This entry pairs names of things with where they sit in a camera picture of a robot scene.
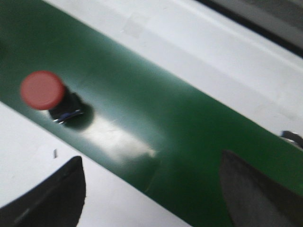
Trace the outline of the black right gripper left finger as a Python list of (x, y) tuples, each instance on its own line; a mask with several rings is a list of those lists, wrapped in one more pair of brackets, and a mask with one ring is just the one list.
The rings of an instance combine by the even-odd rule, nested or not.
[(2, 227), (75, 227), (86, 198), (82, 158), (72, 157), (39, 185), (1, 207)]

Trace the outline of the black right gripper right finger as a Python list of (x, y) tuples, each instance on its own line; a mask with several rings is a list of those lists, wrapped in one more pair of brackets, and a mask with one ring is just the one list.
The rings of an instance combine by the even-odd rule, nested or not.
[(301, 227), (303, 198), (235, 153), (222, 152), (220, 185), (235, 227)]

